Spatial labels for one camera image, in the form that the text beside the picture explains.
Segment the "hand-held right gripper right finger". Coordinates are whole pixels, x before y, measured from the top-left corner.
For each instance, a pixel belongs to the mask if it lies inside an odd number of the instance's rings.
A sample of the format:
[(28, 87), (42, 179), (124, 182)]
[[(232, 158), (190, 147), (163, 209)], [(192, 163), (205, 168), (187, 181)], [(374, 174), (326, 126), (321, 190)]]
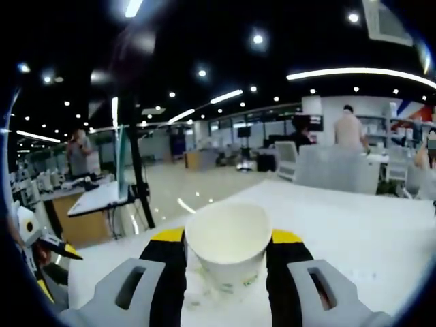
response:
[(353, 282), (326, 260), (315, 260), (302, 239), (274, 229), (266, 248), (266, 289), (273, 326), (391, 326), (372, 311)]

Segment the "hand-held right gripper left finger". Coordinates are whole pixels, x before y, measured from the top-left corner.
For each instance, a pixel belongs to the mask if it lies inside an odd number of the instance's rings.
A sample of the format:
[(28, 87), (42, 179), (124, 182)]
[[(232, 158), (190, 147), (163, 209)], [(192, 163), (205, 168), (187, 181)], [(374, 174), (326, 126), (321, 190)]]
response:
[(180, 326), (186, 267), (184, 229), (163, 230), (138, 259), (101, 279), (90, 301), (59, 318), (66, 326)]

